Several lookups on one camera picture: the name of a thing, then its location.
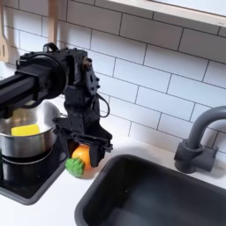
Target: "metal pot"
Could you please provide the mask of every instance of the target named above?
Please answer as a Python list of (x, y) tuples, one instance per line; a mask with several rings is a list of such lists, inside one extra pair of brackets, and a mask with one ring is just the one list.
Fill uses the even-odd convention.
[[(11, 118), (1, 119), (2, 155), (11, 158), (29, 158), (49, 151), (57, 139), (53, 133), (54, 117), (60, 117), (58, 108), (50, 102), (43, 102), (33, 109), (17, 109)], [(30, 124), (38, 124), (40, 133), (24, 137), (11, 135), (11, 128)]]

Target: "wooden utensil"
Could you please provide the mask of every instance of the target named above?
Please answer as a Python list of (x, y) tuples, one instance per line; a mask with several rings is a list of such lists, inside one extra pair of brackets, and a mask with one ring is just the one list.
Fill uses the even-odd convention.
[(8, 63), (10, 61), (10, 44), (4, 35), (4, 5), (0, 0), (0, 61)]
[(57, 0), (49, 0), (49, 38), (48, 42), (57, 44)]

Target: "green object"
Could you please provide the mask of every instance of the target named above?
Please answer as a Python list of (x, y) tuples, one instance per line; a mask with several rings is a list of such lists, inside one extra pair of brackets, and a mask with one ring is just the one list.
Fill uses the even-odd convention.
[(73, 176), (81, 177), (85, 170), (85, 163), (79, 158), (68, 159), (65, 167)]

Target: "sink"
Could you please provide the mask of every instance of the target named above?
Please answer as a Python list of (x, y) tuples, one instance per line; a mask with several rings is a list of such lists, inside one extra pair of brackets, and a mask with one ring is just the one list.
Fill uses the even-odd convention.
[(75, 221), (78, 226), (225, 226), (226, 190), (119, 155), (81, 199)]

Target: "black stove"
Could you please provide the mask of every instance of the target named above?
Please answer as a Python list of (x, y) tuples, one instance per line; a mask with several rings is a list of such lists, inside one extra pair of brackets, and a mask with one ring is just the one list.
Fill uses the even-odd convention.
[(64, 171), (65, 160), (59, 140), (46, 155), (30, 162), (1, 157), (0, 194), (24, 205), (34, 204)]

